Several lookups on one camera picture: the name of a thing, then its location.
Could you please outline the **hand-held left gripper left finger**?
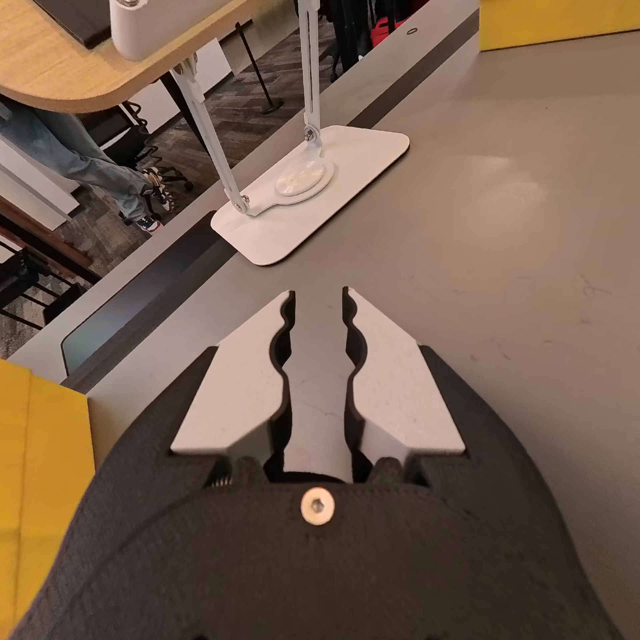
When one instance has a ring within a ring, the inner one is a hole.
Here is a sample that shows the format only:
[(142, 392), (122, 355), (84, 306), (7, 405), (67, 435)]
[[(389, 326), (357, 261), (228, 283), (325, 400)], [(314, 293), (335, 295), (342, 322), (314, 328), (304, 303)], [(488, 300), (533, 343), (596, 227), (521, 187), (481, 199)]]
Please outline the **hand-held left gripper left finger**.
[(170, 450), (178, 455), (271, 458), (291, 436), (289, 382), (295, 292), (284, 291), (215, 347)]

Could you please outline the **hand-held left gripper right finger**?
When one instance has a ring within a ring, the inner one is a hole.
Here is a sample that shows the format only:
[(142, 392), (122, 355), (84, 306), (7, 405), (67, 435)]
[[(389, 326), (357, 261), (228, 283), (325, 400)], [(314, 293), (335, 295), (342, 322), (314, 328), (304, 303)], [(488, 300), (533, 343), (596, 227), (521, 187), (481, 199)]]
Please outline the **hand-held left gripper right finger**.
[(466, 447), (418, 342), (352, 287), (342, 290), (348, 377), (345, 440), (353, 467), (459, 456)]

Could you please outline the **yellow plastic bin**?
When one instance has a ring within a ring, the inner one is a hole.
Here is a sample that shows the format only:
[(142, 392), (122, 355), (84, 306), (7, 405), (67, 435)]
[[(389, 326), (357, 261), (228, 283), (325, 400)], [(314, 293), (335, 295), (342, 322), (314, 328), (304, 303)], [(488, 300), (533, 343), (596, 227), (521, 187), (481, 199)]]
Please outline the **yellow plastic bin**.
[(94, 473), (86, 396), (2, 360), (2, 639), (42, 587)]
[(479, 49), (639, 30), (638, 1), (480, 1)]

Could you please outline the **black office chair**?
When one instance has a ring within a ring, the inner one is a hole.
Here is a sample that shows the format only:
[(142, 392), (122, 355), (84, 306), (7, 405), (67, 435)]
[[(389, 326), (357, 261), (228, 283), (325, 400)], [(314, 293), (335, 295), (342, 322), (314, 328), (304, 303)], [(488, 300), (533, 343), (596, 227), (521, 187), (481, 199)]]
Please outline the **black office chair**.
[(141, 105), (126, 100), (116, 107), (77, 117), (92, 140), (116, 164), (134, 170), (156, 169), (165, 182), (182, 182), (184, 190), (192, 192), (194, 183), (178, 168), (164, 163), (141, 111)]

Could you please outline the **thin black post stand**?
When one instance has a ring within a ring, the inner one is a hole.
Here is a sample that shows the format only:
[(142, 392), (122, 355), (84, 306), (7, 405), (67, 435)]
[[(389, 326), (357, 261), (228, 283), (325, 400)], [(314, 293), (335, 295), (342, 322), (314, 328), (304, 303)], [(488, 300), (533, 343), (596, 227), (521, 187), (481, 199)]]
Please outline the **thin black post stand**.
[(258, 67), (258, 64), (257, 64), (257, 62), (255, 60), (255, 57), (254, 57), (254, 55), (252, 53), (252, 50), (251, 50), (251, 48), (249, 46), (249, 43), (248, 43), (248, 41), (246, 39), (246, 36), (244, 34), (244, 30), (243, 30), (243, 27), (242, 27), (241, 23), (240, 22), (236, 22), (235, 28), (236, 28), (236, 32), (237, 32), (238, 36), (240, 37), (240, 39), (241, 39), (241, 41), (243, 43), (245, 52), (247, 53), (247, 55), (249, 57), (249, 60), (250, 60), (251, 66), (253, 68), (253, 71), (255, 73), (255, 76), (256, 76), (259, 84), (260, 84), (260, 87), (261, 87), (262, 91), (264, 92), (264, 96), (265, 96), (266, 102), (262, 105), (260, 112), (261, 112), (262, 115), (270, 115), (270, 114), (276, 112), (277, 110), (279, 110), (281, 107), (283, 107), (284, 101), (282, 99), (280, 99), (280, 98), (273, 99), (271, 97), (271, 95), (269, 94), (268, 88), (267, 88), (267, 86), (266, 86), (266, 84), (264, 82), (264, 79), (262, 77), (262, 74), (260, 72), (260, 69)]

